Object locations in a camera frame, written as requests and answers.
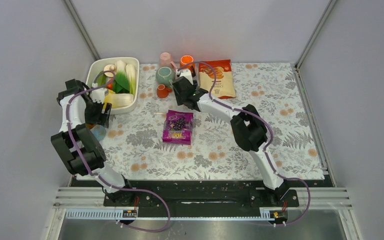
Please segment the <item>orange mug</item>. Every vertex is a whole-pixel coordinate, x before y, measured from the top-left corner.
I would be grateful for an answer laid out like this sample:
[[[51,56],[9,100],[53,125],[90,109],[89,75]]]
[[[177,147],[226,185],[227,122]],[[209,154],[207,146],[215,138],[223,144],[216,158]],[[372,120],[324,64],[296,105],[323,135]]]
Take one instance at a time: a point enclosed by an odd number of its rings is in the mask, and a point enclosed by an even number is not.
[[[179,61],[179,65],[181,67],[189,64],[189,63],[192,63],[194,61],[194,58],[191,56],[191,55],[183,55],[181,58],[180,58],[180,61]],[[190,64],[187,66],[187,68],[192,72],[195,70],[195,64]]]

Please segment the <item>orange chips bag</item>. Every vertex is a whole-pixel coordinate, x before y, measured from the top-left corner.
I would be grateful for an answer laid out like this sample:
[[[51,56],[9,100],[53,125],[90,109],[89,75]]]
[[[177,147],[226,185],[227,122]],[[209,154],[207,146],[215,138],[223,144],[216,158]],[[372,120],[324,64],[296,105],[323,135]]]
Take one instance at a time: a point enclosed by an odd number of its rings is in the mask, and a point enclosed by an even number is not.
[[[199,63],[199,87],[210,92],[213,97],[219,99],[235,98],[236,90],[230,59],[204,61]]]

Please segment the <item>small orange cup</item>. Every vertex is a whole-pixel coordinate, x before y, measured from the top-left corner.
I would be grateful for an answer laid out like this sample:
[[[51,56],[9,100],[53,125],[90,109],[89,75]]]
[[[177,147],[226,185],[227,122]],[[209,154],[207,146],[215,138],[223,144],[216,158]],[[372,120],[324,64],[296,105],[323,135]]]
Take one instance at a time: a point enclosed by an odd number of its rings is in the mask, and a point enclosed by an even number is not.
[[[160,99],[167,98],[171,92],[172,89],[164,84],[159,84],[156,89],[156,95]]]

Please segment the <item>white toy cabbage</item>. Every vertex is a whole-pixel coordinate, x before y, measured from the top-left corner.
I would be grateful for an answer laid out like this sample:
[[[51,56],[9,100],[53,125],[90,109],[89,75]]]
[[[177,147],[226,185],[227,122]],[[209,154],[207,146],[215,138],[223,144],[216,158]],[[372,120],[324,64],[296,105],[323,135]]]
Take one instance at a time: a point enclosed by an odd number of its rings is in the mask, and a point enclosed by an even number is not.
[[[123,108],[133,103],[134,96],[130,93],[109,93],[104,101],[113,108]]]

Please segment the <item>toy mushroom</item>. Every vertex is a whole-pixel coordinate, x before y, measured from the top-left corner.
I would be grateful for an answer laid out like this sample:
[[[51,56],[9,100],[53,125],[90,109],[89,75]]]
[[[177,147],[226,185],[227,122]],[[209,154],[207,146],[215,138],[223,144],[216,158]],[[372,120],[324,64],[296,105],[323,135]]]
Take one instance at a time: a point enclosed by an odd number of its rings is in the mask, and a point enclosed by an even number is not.
[[[117,68],[114,64],[108,64],[104,67],[103,71],[108,78],[113,78],[117,72]]]

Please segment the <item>floral table mat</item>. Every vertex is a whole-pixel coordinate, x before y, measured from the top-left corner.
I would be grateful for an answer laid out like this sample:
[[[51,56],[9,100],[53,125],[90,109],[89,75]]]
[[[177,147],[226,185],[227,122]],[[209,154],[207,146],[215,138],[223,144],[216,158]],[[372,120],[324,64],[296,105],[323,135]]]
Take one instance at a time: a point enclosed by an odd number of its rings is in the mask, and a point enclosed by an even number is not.
[[[251,104],[269,123],[269,146],[281,175],[322,180],[324,170],[289,63],[233,63],[237,106]],[[163,142],[169,110],[186,112],[173,94],[156,95],[156,64],[142,64],[138,99],[129,113],[113,115],[101,145],[108,164],[130,180],[259,180],[248,152],[240,149],[229,124],[194,112],[190,145]]]

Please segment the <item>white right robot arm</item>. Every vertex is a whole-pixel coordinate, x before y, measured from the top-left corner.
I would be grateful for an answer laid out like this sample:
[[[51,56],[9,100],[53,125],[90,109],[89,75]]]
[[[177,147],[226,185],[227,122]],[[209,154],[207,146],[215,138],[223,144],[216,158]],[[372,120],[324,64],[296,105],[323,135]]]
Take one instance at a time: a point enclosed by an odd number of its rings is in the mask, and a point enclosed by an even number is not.
[[[234,140],[239,148],[248,152],[262,176],[267,191],[267,201],[273,206],[281,205],[289,188],[285,177],[281,177],[271,153],[268,150],[268,127],[256,108],[234,106],[222,99],[212,97],[202,88],[197,89],[186,77],[179,77],[172,83],[176,102],[191,110],[211,114],[229,123]]]

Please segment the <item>purple candy bag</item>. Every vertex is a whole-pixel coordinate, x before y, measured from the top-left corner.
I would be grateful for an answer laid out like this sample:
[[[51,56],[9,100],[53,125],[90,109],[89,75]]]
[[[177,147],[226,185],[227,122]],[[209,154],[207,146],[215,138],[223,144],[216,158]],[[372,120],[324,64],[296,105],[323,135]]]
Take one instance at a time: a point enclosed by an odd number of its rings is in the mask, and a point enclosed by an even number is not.
[[[164,121],[162,141],[164,143],[191,145],[194,114],[168,110]]]

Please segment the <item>blue butterfly mug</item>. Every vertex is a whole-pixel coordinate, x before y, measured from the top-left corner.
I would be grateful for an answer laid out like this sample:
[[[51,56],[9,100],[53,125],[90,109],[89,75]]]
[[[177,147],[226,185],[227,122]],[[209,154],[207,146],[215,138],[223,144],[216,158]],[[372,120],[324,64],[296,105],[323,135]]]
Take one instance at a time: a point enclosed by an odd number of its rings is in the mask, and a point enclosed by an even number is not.
[[[105,138],[107,129],[104,126],[99,124],[87,124],[87,127],[99,142]]]

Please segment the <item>green toy leaf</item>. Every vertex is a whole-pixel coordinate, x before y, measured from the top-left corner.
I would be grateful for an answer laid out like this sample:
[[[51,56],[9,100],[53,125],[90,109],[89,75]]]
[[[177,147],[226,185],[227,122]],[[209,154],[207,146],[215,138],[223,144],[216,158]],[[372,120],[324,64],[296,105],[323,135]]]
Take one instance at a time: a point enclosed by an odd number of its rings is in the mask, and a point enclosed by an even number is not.
[[[117,72],[112,83],[112,90],[116,94],[129,94],[130,82],[124,72]]]

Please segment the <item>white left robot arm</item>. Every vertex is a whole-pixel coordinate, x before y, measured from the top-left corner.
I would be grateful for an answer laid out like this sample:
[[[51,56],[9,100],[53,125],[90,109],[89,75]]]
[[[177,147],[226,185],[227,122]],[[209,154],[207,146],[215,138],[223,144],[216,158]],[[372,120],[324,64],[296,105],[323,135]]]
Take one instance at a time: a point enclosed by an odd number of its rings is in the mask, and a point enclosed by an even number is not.
[[[80,80],[65,82],[66,89],[58,93],[62,108],[62,124],[50,141],[68,172],[96,180],[108,194],[124,206],[132,204],[135,192],[129,181],[107,164],[105,151],[90,125],[107,128],[112,105],[94,101],[91,89]]]

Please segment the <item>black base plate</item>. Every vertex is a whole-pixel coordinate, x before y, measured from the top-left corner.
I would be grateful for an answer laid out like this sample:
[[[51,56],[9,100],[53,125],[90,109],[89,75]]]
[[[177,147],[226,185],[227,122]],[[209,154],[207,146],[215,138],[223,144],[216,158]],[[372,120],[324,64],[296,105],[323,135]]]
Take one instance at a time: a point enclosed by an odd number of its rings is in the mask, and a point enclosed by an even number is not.
[[[107,193],[105,207],[132,207],[140,218],[258,217],[260,209],[298,207],[297,192],[279,193],[261,180],[132,180],[132,191]]]

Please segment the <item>pink plastic cup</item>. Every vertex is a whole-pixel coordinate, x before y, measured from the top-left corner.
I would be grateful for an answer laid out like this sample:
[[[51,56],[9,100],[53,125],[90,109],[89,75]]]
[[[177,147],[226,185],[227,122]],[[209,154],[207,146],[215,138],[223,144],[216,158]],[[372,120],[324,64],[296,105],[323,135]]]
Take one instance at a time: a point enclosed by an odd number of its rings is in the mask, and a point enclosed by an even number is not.
[[[173,57],[168,52],[163,52],[159,56],[159,67],[168,67],[173,69],[175,72],[178,70],[176,63],[173,60]]]

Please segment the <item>green ceramic mug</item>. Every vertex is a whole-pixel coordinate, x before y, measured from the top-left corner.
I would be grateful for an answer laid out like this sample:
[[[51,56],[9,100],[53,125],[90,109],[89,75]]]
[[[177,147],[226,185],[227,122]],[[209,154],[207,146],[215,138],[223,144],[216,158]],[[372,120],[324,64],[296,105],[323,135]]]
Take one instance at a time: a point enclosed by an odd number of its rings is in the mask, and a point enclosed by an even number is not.
[[[175,79],[175,72],[172,68],[168,66],[160,67],[156,74],[155,80],[159,85],[164,85],[168,88],[172,87],[172,82]]]

